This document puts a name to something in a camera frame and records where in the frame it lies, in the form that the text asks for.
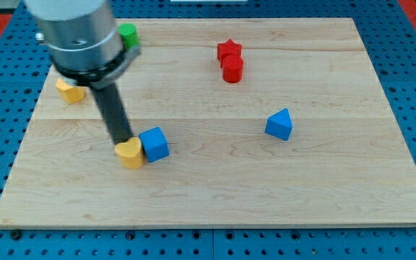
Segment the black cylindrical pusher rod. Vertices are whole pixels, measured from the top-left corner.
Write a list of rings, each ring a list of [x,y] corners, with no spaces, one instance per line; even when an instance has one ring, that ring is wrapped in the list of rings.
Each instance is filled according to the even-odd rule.
[[[91,91],[113,143],[127,142],[134,134],[116,84]]]

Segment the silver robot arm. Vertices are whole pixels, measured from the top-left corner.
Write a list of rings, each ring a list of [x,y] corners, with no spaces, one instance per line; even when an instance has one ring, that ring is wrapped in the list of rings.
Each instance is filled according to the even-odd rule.
[[[71,85],[89,87],[114,144],[134,136],[117,79],[140,54],[125,46],[107,0],[24,0],[53,65]]]

